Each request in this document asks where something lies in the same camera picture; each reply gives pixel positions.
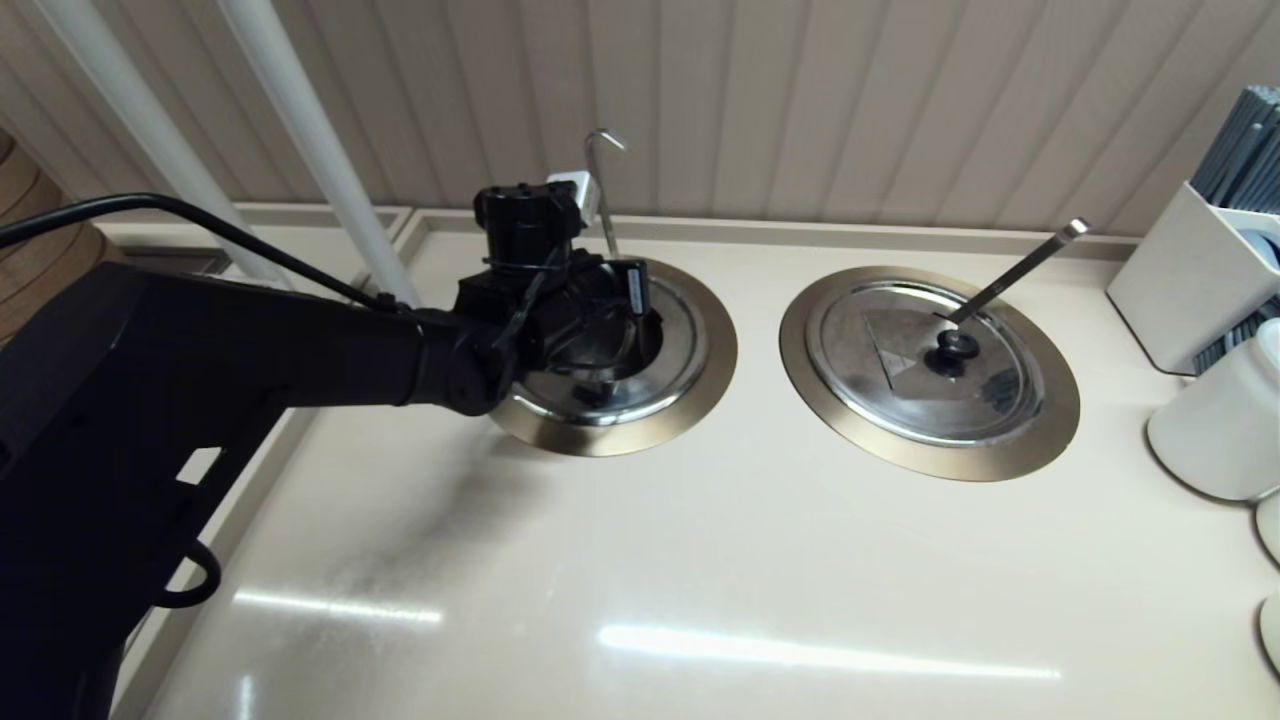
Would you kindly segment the white ceramic cup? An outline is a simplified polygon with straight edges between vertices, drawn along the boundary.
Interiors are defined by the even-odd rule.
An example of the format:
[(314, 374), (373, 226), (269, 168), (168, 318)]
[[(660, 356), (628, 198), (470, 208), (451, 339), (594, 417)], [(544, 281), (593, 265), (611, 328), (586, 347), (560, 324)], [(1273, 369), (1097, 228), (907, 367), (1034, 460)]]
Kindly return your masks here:
[(1270, 492), (1254, 506), (1253, 523), (1260, 546), (1280, 569), (1280, 489)]
[(1270, 594), (1260, 603), (1256, 630), (1263, 656), (1280, 682), (1280, 592)]

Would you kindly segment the bamboo steamer stack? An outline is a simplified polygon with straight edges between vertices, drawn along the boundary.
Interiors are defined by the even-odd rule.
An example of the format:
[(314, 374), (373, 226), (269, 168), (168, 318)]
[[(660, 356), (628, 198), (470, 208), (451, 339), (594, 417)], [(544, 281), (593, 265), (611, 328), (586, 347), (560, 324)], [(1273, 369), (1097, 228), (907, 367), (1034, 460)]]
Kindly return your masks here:
[[(0, 227), (65, 204), (58, 183), (0, 129)], [(120, 259), (118, 247), (88, 222), (0, 249), (0, 348), (72, 282), (100, 263)]]

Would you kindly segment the white chopstick holder box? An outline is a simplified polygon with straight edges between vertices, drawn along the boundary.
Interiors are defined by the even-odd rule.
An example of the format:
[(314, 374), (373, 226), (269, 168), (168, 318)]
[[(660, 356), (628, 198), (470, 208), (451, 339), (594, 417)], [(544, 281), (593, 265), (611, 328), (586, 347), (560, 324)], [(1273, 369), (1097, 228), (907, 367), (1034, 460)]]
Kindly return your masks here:
[(1184, 183), (1107, 287), (1161, 372), (1194, 375), (1198, 355), (1280, 295), (1280, 266), (1243, 231), (1280, 240), (1280, 215), (1217, 208)]

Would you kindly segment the white ceramic jar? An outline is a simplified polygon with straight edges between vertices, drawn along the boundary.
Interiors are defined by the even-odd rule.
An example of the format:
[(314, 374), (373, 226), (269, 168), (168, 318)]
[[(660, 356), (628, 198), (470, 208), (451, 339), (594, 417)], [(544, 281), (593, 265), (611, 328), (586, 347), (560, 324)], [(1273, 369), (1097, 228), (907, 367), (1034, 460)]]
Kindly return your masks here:
[(1253, 502), (1280, 489), (1280, 318), (1158, 409), (1149, 447), (1183, 484)]

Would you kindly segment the steel lid with black knob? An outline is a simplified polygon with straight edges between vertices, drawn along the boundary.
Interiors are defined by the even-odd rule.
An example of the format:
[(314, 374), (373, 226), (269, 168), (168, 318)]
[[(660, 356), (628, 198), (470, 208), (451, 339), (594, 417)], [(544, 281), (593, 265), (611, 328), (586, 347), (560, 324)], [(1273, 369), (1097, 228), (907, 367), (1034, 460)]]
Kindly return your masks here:
[(826, 388), (895, 436), (940, 447), (987, 446), (1029, 430), (1044, 378), (1006, 323), (948, 322), (964, 296), (901, 277), (824, 292), (805, 350)]
[(653, 416), (694, 386), (709, 357), (707, 309), (698, 283), (649, 261), (650, 310), (618, 310), (552, 354), (512, 401), (536, 418), (577, 427), (616, 427)]

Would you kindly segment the dark metal steamer tray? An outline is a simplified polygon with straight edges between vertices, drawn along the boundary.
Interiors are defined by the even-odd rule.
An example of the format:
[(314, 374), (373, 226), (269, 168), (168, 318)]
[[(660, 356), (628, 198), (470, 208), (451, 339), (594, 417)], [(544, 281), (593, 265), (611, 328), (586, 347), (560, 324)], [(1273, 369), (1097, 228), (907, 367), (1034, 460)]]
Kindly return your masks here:
[(95, 268), (90, 277), (95, 282), (142, 278), (172, 279), (178, 277), (216, 277), (232, 269), (232, 260), (215, 249), (123, 249)]

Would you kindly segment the white metal pole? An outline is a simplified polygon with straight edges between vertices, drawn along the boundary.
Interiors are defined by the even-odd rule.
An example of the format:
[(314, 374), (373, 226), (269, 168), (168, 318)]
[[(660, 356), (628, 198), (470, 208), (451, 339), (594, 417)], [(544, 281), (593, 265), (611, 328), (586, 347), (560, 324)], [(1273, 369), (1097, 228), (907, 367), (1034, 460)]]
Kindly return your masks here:
[(93, 86), (178, 196), (250, 227), (187, 142), (91, 0), (35, 0)]
[(416, 306), (419, 292), (365, 191), (271, 0), (218, 0), (297, 152), (379, 290)]

